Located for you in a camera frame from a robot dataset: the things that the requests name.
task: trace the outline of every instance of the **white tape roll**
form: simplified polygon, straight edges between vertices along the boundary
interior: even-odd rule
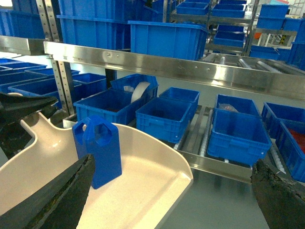
[[[135,88],[133,94],[132,94],[132,100],[131,103],[134,101],[140,99],[145,92],[146,88],[150,85],[149,82],[140,82],[138,86]]]

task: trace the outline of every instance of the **metal frame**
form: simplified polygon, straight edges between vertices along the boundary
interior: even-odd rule
[[[61,27],[55,18],[54,4],[58,4],[55,0],[36,0],[39,15],[41,18],[43,31],[48,41],[59,42],[61,39]],[[70,65],[66,62],[51,61],[54,70],[55,81],[60,95],[62,110],[66,116],[74,114],[73,98],[74,86]]]
[[[126,70],[216,87],[305,100],[303,88],[305,72],[303,71],[299,71],[298,75],[274,73],[237,67],[238,60],[236,60],[235,67],[57,42],[44,42],[44,46],[45,52],[57,61],[90,64],[108,69]],[[229,63],[232,56],[226,55],[226,57],[226,63]],[[264,61],[251,57],[242,58],[247,63],[254,63],[254,66],[258,61]]]
[[[253,23],[255,20],[255,15],[257,12],[257,7],[260,0],[255,0],[254,6],[252,9],[252,12],[247,11],[245,12],[244,18],[227,18],[227,17],[215,17],[212,16],[212,4],[213,0],[210,0],[209,3],[209,12],[207,15],[201,16],[201,15],[187,15],[187,14],[177,14],[177,10],[174,10],[170,14],[170,20],[172,21],[192,21],[197,23],[206,23],[207,28],[210,24],[225,24],[225,25],[237,25],[237,26],[248,26],[247,32],[246,32],[246,40],[243,48],[239,47],[232,47],[232,46],[225,46],[225,45],[215,45],[212,43],[206,44],[206,49],[214,50],[214,51],[228,51],[236,54],[241,55],[248,55],[249,56],[249,46],[251,46],[251,43],[253,41],[253,37],[255,34],[255,31],[253,30]],[[167,3],[168,0],[164,0],[163,5],[163,22],[168,22],[167,18]]]

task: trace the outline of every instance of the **blue storage crate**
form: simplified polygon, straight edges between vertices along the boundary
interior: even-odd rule
[[[243,18],[245,10],[245,5],[217,4],[212,9],[212,15],[215,17]]]
[[[135,112],[144,105],[143,98],[130,103],[132,94],[110,89],[74,103],[78,121],[99,115],[112,123],[127,125],[135,119]]]
[[[45,39],[40,16],[0,9],[0,35]]]
[[[234,25],[218,25],[217,31],[244,32],[244,27]]]
[[[33,73],[15,73],[0,76],[0,91],[8,93],[8,87],[46,79],[46,76]]]
[[[182,2],[177,6],[177,13],[179,14],[206,15],[208,11],[208,3]]]
[[[170,87],[166,91],[161,93],[159,97],[191,103],[192,106],[190,108],[189,117],[188,117],[188,119],[191,120],[197,111],[199,95],[200,92],[198,91]]]
[[[283,30],[298,31],[303,19],[285,18]]]
[[[219,4],[246,5],[246,0],[221,0]]]
[[[244,33],[218,31],[214,36],[214,44],[243,47]]]
[[[150,85],[146,88],[144,92],[144,102],[147,103],[153,97],[157,97],[158,93],[158,82],[155,76],[142,75],[142,74],[132,74],[127,75],[121,79],[111,81],[111,86],[113,89],[126,91],[126,86],[135,89],[140,82],[149,82]]]
[[[284,23],[284,18],[265,18],[259,17],[257,21],[257,28],[280,30]]]
[[[220,109],[220,104],[229,104],[233,106],[239,113],[253,115],[261,118],[260,112],[252,99],[228,96],[218,94],[216,96],[214,108]]]
[[[38,74],[32,74],[36,77],[45,78],[39,76]],[[80,83],[73,82],[74,84],[74,93],[75,93],[75,101],[78,101],[84,98],[83,87]],[[15,86],[9,87],[9,92],[20,93],[24,96],[54,96],[58,99],[58,103],[56,104],[61,109],[61,99],[59,97],[57,85],[55,79],[46,79],[40,81],[34,81],[31,83],[19,83]]]
[[[140,0],[59,0],[61,15],[83,18],[135,20]]]
[[[57,16],[61,20],[63,41],[101,49],[129,49],[130,26],[111,19]]]
[[[305,19],[302,19],[300,28],[295,37],[295,42],[305,42]]]
[[[278,60],[279,53],[271,47],[253,45],[251,46],[250,56],[256,58]]]
[[[154,98],[136,111],[137,129],[155,138],[178,143],[189,123],[191,106],[183,101]]]
[[[54,71],[53,71],[52,68],[26,70],[25,72],[45,75],[45,76],[48,76],[49,78],[53,78],[54,77]],[[80,71],[71,70],[71,74],[72,75],[77,75],[78,73],[80,73]]]
[[[156,10],[153,10],[150,7],[143,6],[141,20],[142,21],[162,22],[163,14],[159,13]]]
[[[287,64],[305,71],[305,42],[293,42]]]
[[[276,51],[279,53],[278,61],[288,61],[290,49],[276,48]]]
[[[210,0],[185,0],[184,2],[201,2],[201,3],[210,3]]]
[[[288,7],[288,5],[263,4],[259,17],[284,19],[288,12]]]
[[[107,90],[106,76],[93,73],[83,73],[73,76],[75,82],[83,84],[85,97]]]
[[[0,75],[12,74],[12,73],[20,73],[25,70],[30,69],[41,69],[46,68],[46,65],[41,65],[37,63],[29,63],[29,62],[9,62],[4,63],[1,67],[7,67],[8,69],[0,71]]]
[[[271,144],[260,118],[215,111],[208,155],[252,166],[265,157]]]
[[[263,122],[271,138],[276,138],[281,121],[305,123],[305,109],[281,104],[264,103]]]
[[[38,14],[36,0],[12,0],[13,10]]]
[[[168,6],[167,6],[167,13],[170,13],[170,1],[168,0]],[[152,8],[158,12],[163,13],[163,5],[164,5],[164,1],[163,0],[157,0],[157,1],[153,1],[152,2]],[[176,0],[173,0],[172,2],[172,10],[174,10],[176,8]]]
[[[281,122],[276,145],[295,180],[305,182],[305,154],[291,135],[289,129],[305,134],[305,124]]]
[[[11,63],[11,62],[20,62],[14,59],[8,59],[8,58],[0,58],[0,65],[6,64],[6,63]]]
[[[207,31],[200,25],[129,21],[131,52],[199,60]]]

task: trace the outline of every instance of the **blue plastic bin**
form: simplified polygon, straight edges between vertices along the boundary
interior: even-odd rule
[[[300,28],[295,37],[295,42],[305,42],[305,19],[301,21]]]
[[[59,0],[61,15],[83,18],[135,20],[140,0]]]
[[[52,68],[26,70],[25,72],[40,74],[40,75],[48,76],[49,78],[54,77],[54,71]],[[80,73],[80,71],[71,70],[72,75],[77,75],[78,73]]]
[[[218,31],[214,36],[214,44],[243,47],[244,33]]]
[[[243,18],[245,5],[217,4],[212,9],[212,15],[215,17]]]
[[[303,19],[285,18],[283,30],[298,31]]]
[[[130,103],[132,94],[110,89],[74,103],[78,121],[99,115],[112,123],[127,125],[135,119],[135,112],[144,105],[143,98]]]
[[[107,90],[106,76],[84,73],[73,76],[75,82],[83,84],[85,97]]]
[[[194,117],[197,111],[199,96],[200,96],[200,92],[198,91],[176,88],[176,87],[170,87],[159,95],[160,98],[174,99],[178,101],[191,103],[192,106],[189,111],[189,117],[188,117],[189,120],[191,120]]]
[[[13,10],[38,14],[36,0],[12,0]]]
[[[113,89],[125,91],[126,86],[130,86],[135,89],[140,82],[150,83],[143,95],[145,103],[150,101],[152,98],[157,97],[159,85],[155,76],[132,74],[127,75],[121,79],[113,80],[110,83]]]
[[[287,64],[305,71],[305,42],[293,42]]]
[[[208,155],[252,166],[265,157],[271,144],[260,118],[215,111]]]
[[[177,13],[179,14],[206,15],[208,11],[208,3],[182,2],[177,6]]]
[[[129,21],[131,52],[199,60],[207,31],[200,25]]]
[[[24,84],[33,83],[34,81],[44,80],[46,76],[36,75],[33,73],[14,73],[0,76],[0,91],[4,93],[10,92],[8,87]]]
[[[233,106],[239,113],[253,115],[261,118],[260,112],[252,99],[228,96],[218,94],[216,96],[214,108],[220,109],[220,104],[229,104]]]
[[[305,124],[281,122],[275,143],[292,178],[305,182],[305,154],[289,129],[305,134]]]
[[[270,30],[280,30],[284,23],[284,18],[259,17],[256,27]]]
[[[28,62],[9,62],[4,63],[1,67],[7,67],[8,69],[0,71],[0,75],[20,73],[25,70],[30,69],[41,69],[46,68],[46,65],[41,65],[37,63],[28,63]]]
[[[281,104],[264,103],[263,122],[271,138],[276,138],[280,122],[305,123],[305,109]]]
[[[38,74],[32,74],[35,77],[43,78]],[[75,101],[78,101],[84,98],[83,87],[80,83],[73,82],[74,84],[74,92],[75,92]],[[55,79],[46,79],[35,81],[31,83],[18,84],[15,86],[9,87],[10,92],[17,92],[24,96],[54,96],[58,99],[58,103],[56,104],[61,109],[61,99],[58,94],[58,89],[56,86]]]
[[[281,49],[276,48],[276,51],[279,54],[278,61],[288,61],[289,55],[290,55],[290,49]]]
[[[61,20],[63,41],[67,44],[101,49],[130,48],[130,26],[111,19],[57,16]]]
[[[6,63],[11,63],[11,62],[21,62],[21,61],[17,61],[14,59],[8,59],[8,58],[0,58],[0,65],[6,64]]]
[[[0,35],[45,39],[38,14],[0,9]]]
[[[201,2],[201,3],[210,3],[210,0],[185,0],[184,2]]]
[[[189,123],[192,104],[166,98],[154,98],[136,111],[137,129],[155,138],[178,143]]]
[[[246,5],[246,0],[221,0],[219,4]]]
[[[87,154],[94,156],[95,171],[91,183],[94,189],[122,174],[119,130],[115,125],[94,115],[76,123],[72,132],[78,159]]]
[[[159,13],[156,10],[153,10],[150,7],[143,6],[141,20],[142,21],[162,22],[163,14]]]
[[[219,25],[217,31],[226,31],[226,32],[244,32],[243,26],[234,26],[234,25]]]
[[[259,17],[284,19],[288,12],[288,7],[288,5],[263,4]]]
[[[250,56],[256,58],[278,60],[279,53],[271,47],[253,45],[251,46]]]
[[[0,66],[0,75],[1,75],[1,72],[5,72],[7,70],[11,70],[11,68]]]

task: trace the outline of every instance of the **perforated metal upright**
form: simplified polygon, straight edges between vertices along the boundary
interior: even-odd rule
[[[58,0],[36,0],[36,3],[46,40],[51,42],[62,41],[61,26],[56,20],[56,15],[60,14]],[[55,61],[52,55],[50,55],[50,58],[64,116],[70,116],[74,114],[72,101],[75,96],[70,64]]]

